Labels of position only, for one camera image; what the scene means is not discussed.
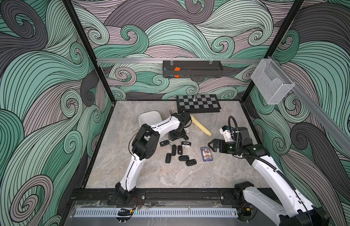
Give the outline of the black VW key fob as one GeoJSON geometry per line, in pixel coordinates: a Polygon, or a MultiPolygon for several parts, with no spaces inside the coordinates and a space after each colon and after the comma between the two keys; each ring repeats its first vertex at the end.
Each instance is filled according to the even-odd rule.
{"type": "Polygon", "coordinates": [[[160,145],[161,147],[165,147],[165,146],[167,146],[167,145],[169,145],[169,144],[170,144],[169,140],[163,140],[163,141],[161,141],[161,142],[159,143],[159,145],[160,145]]]}

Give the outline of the white plastic storage box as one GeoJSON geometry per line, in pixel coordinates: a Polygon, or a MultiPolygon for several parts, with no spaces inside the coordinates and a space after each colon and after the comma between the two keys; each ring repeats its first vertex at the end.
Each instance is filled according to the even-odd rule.
{"type": "Polygon", "coordinates": [[[149,126],[158,124],[162,122],[163,119],[158,111],[150,111],[143,113],[139,116],[139,124],[142,126],[143,124],[147,124],[149,126]]]}

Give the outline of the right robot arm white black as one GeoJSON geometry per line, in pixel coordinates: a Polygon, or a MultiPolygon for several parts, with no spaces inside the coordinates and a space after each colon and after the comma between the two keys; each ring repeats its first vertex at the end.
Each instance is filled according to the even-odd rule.
{"type": "Polygon", "coordinates": [[[213,152],[245,159],[271,187],[277,201],[249,182],[239,184],[239,199],[254,205],[277,226],[327,226],[330,215],[323,207],[315,207],[283,174],[266,148],[254,144],[245,127],[220,129],[223,139],[213,139],[208,147],[213,152]]]}

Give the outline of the blue playing cards box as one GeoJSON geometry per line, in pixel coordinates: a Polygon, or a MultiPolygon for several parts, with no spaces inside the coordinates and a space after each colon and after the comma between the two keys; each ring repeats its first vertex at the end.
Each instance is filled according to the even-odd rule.
{"type": "Polygon", "coordinates": [[[201,147],[200,151],[204,162],[213,161],[211,149],[209,147],[201,147]]]}

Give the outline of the black Bentley key fob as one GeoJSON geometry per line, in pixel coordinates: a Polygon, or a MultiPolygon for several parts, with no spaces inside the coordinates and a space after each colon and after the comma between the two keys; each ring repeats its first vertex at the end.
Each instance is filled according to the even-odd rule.
{"type": "Polygon", "coordinates": [[[181,142],[181,145],[182,145],[183,147],[191,147],[191,142],[182,141],[182,142],[181,142]]]}

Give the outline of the black plain key fob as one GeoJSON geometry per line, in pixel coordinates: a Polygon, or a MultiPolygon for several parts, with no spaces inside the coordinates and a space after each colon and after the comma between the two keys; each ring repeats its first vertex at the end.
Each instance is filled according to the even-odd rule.
{"type": "Polygon", "coordinates": [[[172,145],[172,152],[171,152],[171,155],[172,155],[172,156],[176,156],[176,152],[177,152],[177,145],[172,145]]]}

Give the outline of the black three-button key lower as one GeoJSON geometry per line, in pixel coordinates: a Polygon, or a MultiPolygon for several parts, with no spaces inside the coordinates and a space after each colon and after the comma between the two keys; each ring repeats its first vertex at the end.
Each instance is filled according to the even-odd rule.
{"type": "Polygon", "coordinates": [[[187,160],[185,164],[186,166],[190,167],[190,166],[196,165],[197,161],[195,159],[191,159],[191,160],[187,160]]]}

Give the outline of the black three-button key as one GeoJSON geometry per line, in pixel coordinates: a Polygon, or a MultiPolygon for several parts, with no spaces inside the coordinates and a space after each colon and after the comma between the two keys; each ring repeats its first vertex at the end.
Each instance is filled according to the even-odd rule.
{"type": "Polygon", "coordinates": [[[190,160],[190,158],[189,158],[188,155],[180,155],[178,159],[179,159],[179,161],[181,161],[181,162],[186,162],[186,161],[189,161],[189,160],[190,160]]]}
{"type": "Polygon", "coordinates": [[[185,164],[186,166],[190,167],[190,166],[196,165],[197,161],[195,159],[191,159],[191,160],[187,160],[185,164]]]}
{"type": "Polygon", "coordinates": [[[167,153],[165,156],[165,163],[169,164],[171,162],[172,159],[172,154],[171,153],[167,153]]]}

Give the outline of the black three-button key middle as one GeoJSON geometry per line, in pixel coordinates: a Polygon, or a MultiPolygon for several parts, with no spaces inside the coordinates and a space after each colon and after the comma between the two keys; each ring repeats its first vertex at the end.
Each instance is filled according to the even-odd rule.
{"type": "Polygon", "coordinates": [[[179,161],[181,161],[181,162],[186,162],[186,161],[189,161],[189,160],[190,160],[190,158],[189,158],[188,155],[180,155],[178,159],[179,159],[179,161]]]}

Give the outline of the black three-button key left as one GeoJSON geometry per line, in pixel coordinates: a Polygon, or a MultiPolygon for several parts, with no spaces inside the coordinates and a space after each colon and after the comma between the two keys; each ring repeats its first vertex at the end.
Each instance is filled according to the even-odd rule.
{"type": "Polygon", "coordinates": [[[171,162],[172,159],[172,154],[171,153],[167,153],[165,156],[165,163],[169,164],[171,162]]]}

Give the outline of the cream yellow flashlight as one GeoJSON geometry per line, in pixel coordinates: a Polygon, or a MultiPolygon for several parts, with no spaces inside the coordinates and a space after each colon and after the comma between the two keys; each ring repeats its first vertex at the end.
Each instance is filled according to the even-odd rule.
{"type": "Polygon", "coordinates": [[[202,130],[208,136],[212,136],[210,130],[208,130],[203,124],[201,124],[193,115],[191,115],[192,123],[197,126],[200,130],[202,130]]]}

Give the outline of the black silver chessboard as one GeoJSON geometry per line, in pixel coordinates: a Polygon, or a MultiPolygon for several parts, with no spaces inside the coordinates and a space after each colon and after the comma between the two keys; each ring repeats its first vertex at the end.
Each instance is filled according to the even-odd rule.
{"type": "Polygon", "coordinates": [[[198,113],[217,113],[220,112],[220,103],[214,94],[196,95],[196,101],[193,101],[194,95],[177,96],[178,112],[187,112],[189,114],[198,113]]]}

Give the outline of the black wall tray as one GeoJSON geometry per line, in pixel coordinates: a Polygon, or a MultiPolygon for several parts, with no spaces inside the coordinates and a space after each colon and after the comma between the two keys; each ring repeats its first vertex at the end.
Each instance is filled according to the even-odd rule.
{"type": "Polygon", "coordinates": [[[224,71],[221,61],[213,60],[164,60],[162,69],[164,78],[191,79],[221,78],[224,71]]]}

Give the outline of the clear acrylic wall holder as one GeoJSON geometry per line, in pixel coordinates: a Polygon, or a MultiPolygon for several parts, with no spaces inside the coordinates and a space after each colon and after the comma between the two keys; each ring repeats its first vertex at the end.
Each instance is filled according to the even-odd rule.
{"type": "Polygon", "coordinates": [[[272,58],[264,58],[259,62],[251,80],[269,105],[279,104],[294,87],[286,71],[272,58]]]}

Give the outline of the right side aluminium rail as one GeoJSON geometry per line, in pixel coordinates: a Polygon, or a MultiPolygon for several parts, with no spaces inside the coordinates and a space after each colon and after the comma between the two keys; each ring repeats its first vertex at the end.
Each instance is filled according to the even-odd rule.
{"type": "Polygon", "coordinates": [[[298,83],[294,83],[292,90],[350,158],[350,137],[341,130],[341,128],[311,97],[308,96],[298,83]]]}

